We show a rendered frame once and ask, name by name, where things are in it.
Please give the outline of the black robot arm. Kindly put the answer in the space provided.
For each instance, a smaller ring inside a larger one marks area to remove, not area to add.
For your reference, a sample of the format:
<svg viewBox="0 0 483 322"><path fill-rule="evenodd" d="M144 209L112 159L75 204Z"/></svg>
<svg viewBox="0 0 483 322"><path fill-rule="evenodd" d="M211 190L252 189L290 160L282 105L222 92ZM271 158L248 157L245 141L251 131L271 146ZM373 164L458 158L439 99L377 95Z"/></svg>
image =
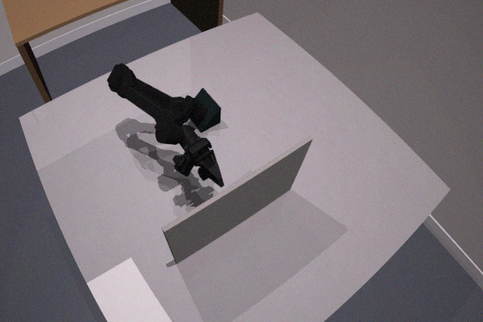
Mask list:
<svg viewBox="0 0 483 322"><path fill-rule="evenodd" d="M183 144L192 136L197 136L195 128L184 124L189 118L200 123L208 108L196 98L186 95L170 97L151 85L136 78L134 72L124 63L115 65L109 78L108 86L120 97L129 100L135 106L145 111L155 119L155 137L159 143L176 145ZM188 149L183 155L175 155L175 169L188 176L194 168Z"/></svg>

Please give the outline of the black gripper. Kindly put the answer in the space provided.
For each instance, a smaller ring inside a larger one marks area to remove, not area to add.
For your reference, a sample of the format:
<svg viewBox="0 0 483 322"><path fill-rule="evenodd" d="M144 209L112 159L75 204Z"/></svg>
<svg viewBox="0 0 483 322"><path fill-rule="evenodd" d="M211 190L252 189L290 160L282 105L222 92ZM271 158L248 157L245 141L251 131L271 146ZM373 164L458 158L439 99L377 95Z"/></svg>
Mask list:
<svg viewBox="0 0 483 322"><path fill-rule="evenodd" d="M192 136L183 144L183 148L188 149L195 167L200 167L198 174L203 180L210 179L220 187L224 186L214 150L209 149L212 146L207 138Z"/></svg>

